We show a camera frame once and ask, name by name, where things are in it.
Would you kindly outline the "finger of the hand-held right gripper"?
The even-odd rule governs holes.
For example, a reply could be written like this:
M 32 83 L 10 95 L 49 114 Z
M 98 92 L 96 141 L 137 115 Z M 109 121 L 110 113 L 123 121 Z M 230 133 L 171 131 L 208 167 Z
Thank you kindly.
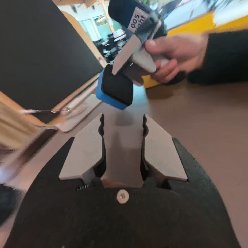
M 144 80 L 141 76 L 142 69 L 144 68 L 140 61 L 129 58 L 123 67 L 123 74 L 127 76 L 133 84 L 143 86 Z
M 141 41 L 136 35 L 132 35 L 126 45 L 122 48 L 120 53 L 116 56 L 113 62 L 112 74 L 116 75 L 126 62 L 130 59 L 132 54 L 141 46 Z

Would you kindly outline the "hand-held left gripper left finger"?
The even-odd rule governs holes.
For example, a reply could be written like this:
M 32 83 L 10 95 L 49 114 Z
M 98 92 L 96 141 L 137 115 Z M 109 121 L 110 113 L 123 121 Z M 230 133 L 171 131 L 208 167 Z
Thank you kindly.
M 75 135 L 59 174 L 60 180 L 101 178 L 106 171 L 104 114 L 99 114 Z

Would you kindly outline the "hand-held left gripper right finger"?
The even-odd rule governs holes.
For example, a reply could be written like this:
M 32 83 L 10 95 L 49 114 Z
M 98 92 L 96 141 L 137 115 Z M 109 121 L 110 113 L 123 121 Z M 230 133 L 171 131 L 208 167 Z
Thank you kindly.
M 140 172 L 143 181 L 148 177 L 157 182 L 187 181 L 188 177 L 172 136 L 146 114 L 143 115 L 142 127 Z

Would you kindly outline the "blue felt eraser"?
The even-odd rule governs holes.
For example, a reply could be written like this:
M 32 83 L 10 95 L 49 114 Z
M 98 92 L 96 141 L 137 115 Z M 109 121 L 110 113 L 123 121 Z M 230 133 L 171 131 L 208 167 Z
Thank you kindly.
M 113 66 L 107 64 L 98 78 L 96 97 L 119 110 L 124 110 L 133 101 L 133 82 L 122 73 L 112 74 Z

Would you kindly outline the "yellow plastic bin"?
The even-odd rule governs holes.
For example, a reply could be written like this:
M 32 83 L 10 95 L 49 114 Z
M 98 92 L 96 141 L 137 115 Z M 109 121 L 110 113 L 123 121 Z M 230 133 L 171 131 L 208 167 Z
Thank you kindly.
M 227 11 L 222 11 L 217 15 L 214 12 L 210 12 L 169 30 L 168 36 L 178 34 L 198 35 L 202 33 L 209 35 L 211 33 L 233 32 L 244 29 L 247 29 L 247 14 L 242 17 L 231 17 Z M 188 80 L 188 75 L 186 72 L 181 71 L 173 80 L 166 84 L 181 82 L 185 78 Z

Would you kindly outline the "person's right hand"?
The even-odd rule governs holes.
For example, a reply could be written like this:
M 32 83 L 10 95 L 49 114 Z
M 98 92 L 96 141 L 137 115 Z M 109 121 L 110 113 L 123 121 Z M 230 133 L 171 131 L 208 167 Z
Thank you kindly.
M 169 62 L 162 66 L 161 60 L 154 63 L 156 72 L 150 77 L 159 83 L 169 83 L 176 75 L 184 71 L 186 74 L 200 69 L 206 54 L 209 36 L 206 33 L 178 34 L 147 40 L 146 51 L 151 55 L 164 55 Z

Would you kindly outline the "white board stand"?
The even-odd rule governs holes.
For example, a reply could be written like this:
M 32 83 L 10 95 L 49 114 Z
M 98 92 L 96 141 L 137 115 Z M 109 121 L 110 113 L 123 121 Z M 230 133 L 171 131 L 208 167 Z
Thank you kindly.
M 61 132 L 71 131 L 101 104 L 95 95 L 97 85 L 98 79 L 62 108 L 61 113 L 64 119 L 55 125 L 58 130 Z

